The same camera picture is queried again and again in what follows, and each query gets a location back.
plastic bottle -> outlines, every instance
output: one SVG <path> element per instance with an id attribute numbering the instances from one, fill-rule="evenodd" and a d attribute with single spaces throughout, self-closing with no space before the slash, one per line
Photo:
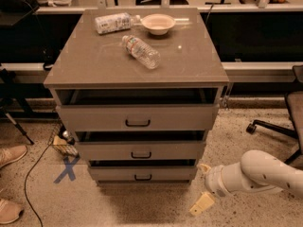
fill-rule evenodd
<path id="1" fill-rule="evenodd" d="M 158 67 L 160 63 L 159 52 L 139 38 L 136 38 L 134 35 L 125 35 L 122 38 L 122 44 L 133 57 L 147 68 L 154 69 Z"/>
<path id="2" fill-rule="evenodd" d="M 134 23 L 138 23 L 139 21 L 139 15 L 131 16 L 127 12 L 123 12 L 95 18 L 95 27 L 99 34 L 106 34 L 129 29 L 134 25 Z"/>

shoe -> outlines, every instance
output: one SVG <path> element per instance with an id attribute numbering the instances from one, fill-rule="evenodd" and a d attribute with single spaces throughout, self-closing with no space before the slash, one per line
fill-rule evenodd
<path id="1" fill-rule="evenodd" d="M 0 224 L 8 224 L 17 220 L 23 210 L 22 205 L 18 203 L 0 199 Z"/>
<path id="2" fill-rule="evenodd" d="M 0 168 L 20 160 L 27 154 L 27 146 L 0 148 Z"/>

white robotic arm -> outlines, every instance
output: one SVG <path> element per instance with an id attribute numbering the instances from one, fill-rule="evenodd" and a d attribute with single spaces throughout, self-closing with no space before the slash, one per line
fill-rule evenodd
<path id="1" fill-rule="evenodd" d="M 250 150 L 238 163 L 209 168 L 205 187 L 208 192 L 203 193 L 189 210 L 194 216 L 211 206 L 215 202 L 214 196 L 225 197 L 236 192 L 277 193 L 284 189 L 303 198 L 303 171 L 285 165 L 264 151 Z"/>

tripod leg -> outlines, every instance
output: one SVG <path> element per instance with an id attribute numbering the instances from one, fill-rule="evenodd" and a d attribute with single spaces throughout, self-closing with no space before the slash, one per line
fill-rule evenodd
<path id="1" fill-rule="evenodd" d="M 23 128 L 10 116 L 10 114 L 4 109 L 0 108 L 4 115 L 10 120 L 10 122 L 27 138 L 27 140 L 30 142 L 31 145 L 34 145 L 35 143 L 27 136 L 27 133 Z"/>

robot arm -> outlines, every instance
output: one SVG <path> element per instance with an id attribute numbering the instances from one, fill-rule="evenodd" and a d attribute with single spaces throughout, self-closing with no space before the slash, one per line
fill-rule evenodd
<path id="1" fill-rule="evenodd" d="M 250 150 L 242 155 L 239 163 L 208 170 L 205 186 L 217 197 L 235 192 L 276 193 L 284 189 L 303 198 L 303 171 L 285 165 L 264 151 Z"/>

